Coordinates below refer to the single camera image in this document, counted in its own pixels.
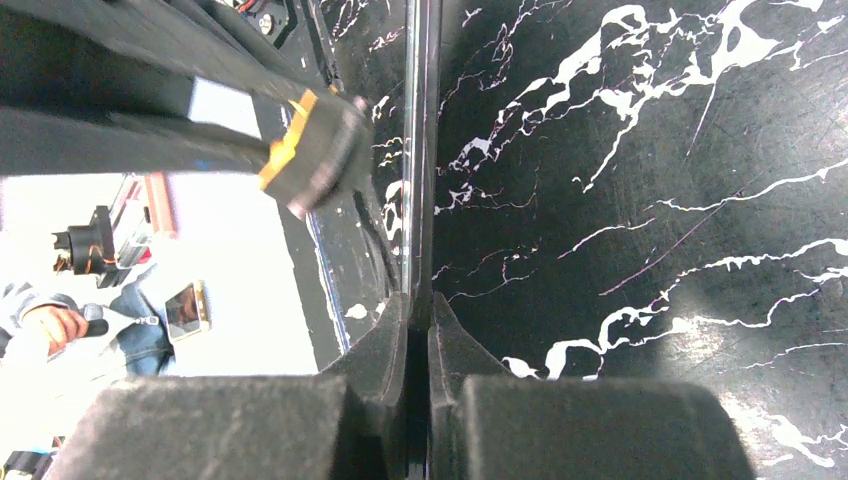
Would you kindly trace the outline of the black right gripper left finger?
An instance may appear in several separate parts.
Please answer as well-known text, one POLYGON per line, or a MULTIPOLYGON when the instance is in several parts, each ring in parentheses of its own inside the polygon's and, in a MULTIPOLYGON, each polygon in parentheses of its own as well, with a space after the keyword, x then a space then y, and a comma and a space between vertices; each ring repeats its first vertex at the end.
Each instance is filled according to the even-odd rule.
POLYGON ((314 376, 156 377, 103 391, 51 479, 401 479, 406 299, 314 376))

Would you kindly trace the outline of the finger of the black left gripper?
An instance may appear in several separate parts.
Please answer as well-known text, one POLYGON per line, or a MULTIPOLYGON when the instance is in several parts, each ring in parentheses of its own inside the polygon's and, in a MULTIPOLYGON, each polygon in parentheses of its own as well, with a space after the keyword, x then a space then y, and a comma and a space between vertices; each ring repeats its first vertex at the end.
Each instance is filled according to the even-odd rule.
POLYGON ((1 12, 44 22, 127 59, 277 102, 318 90, 247 20, 215 1, 3 1, 1 12))
POLYGON ((267 143, 187 119, 1 108, 3 176, 235 171, 257 173, 267 143))

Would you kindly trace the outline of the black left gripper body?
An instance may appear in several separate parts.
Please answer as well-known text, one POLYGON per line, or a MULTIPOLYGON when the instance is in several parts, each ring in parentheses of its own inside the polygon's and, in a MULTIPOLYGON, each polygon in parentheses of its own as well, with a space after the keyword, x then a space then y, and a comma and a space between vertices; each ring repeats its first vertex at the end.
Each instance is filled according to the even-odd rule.
POLYGON ((1 9, 1 104, 185 116, 194 80, 128 59, 43 20, 1 9))

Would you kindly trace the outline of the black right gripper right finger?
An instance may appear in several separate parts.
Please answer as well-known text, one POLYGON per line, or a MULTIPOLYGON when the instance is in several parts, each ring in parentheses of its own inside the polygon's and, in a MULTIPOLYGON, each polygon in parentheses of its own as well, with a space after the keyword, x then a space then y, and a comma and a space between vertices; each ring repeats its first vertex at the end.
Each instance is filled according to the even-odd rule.
POLYGON ((751 479, 708 390, 647 379, 512 375, 434 296, 427 351, 431 479, 751 479))

